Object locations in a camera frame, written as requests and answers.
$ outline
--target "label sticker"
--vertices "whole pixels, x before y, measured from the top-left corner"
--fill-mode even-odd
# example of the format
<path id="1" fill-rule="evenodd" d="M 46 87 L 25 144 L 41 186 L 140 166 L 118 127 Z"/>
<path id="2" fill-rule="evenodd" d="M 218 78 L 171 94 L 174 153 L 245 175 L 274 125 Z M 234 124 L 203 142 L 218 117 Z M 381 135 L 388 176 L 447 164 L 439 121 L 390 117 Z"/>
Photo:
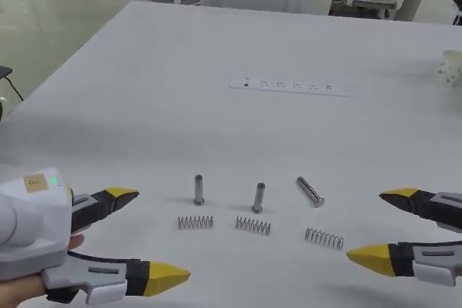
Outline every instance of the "label sticker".
<path id="1" fill-rule="evenodd" d="M 26 190 L 29 194 L 48 190 L 48 183 L 46 182 L 45 175 L 43 173 L 38 175 L 24 176 L 23 179 Z"/>

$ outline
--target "black cable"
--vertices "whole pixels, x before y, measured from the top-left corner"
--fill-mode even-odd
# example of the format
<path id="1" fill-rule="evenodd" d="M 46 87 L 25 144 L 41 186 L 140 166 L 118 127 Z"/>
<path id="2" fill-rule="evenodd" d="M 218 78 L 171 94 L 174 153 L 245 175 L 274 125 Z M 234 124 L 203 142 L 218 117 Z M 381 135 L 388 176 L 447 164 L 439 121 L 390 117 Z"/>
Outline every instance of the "black cable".
<path id="1" fill-rule="evenodd" d="M 17 89 L 14 87 L 13 85 L 13 82 L 11 79 L 9 79 L 8 77 L 4 77 L 8 82 L 9 82 L 9 85 L 12 86 L 13 90 L 16 92 L 17 96 L 21 99 L 21 101 L 24 101 L 24 98 L 21 96 L 21 94 L 17 91 Z"/>

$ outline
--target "metal pin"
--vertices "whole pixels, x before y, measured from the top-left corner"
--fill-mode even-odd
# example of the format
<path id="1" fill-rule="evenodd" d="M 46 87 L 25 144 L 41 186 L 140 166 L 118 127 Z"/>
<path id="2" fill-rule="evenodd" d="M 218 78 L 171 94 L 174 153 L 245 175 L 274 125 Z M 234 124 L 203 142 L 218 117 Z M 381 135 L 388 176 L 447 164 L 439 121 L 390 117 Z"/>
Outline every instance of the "metal pin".
<path id="1" fill-rule="evenodd" d="M 305 191 L 306 195 L 310 196 L 315 203 L 315 207 L 321 207 L 324 204 L 324 199 L 318 195 L 316 190 L 302 176 L 297 178 L 297 184 Z"/>
<path id="2" fill-rule="evenodd" d="M 202 206 L 204 204 L 204 187 L 202 186 L 202 175 L 196 175 L 194 178 L 194 204 Z"/>
<path id="3" fill-rule="evenodd" d="M 263 203 L 263 195 L 265 193 L 265 183 L 259 183 L 257 184 L 257 192 L 255 194 L 255 202 L 253 203 L 252 206 L 252 212 L 253 213 L 261 213 L 263 210 L 263 207 L 261 207 L 261 204 Z"/>

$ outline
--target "white cup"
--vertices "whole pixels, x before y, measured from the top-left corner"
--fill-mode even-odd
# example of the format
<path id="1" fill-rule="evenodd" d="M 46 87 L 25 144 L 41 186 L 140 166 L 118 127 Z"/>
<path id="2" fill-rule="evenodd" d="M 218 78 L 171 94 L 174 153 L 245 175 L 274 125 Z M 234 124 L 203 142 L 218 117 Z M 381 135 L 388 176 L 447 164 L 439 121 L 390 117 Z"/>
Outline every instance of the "white cup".
<path id="1" fill-rule="evenodd" d="M 445 50 L 436 77 L 441 84 L 448 87 L 462 86 L 462 52 Z"/>

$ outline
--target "human hand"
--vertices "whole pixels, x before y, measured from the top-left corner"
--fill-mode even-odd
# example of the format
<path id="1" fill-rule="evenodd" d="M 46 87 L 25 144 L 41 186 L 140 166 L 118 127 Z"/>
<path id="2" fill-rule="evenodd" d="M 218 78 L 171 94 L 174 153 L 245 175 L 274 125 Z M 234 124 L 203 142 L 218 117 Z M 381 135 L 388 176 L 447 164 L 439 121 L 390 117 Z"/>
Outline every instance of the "human hand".
<path id="1" fill-rule="evenodd" d="M 83 235 L 72 236 L 69 241 L 69 249 L 77 248 L 83 242 Z M 46 287 L 40 275 L 0 282 L 0 307 L 16 308 L 28 299 L 44 295 L 45 290 Z"/>

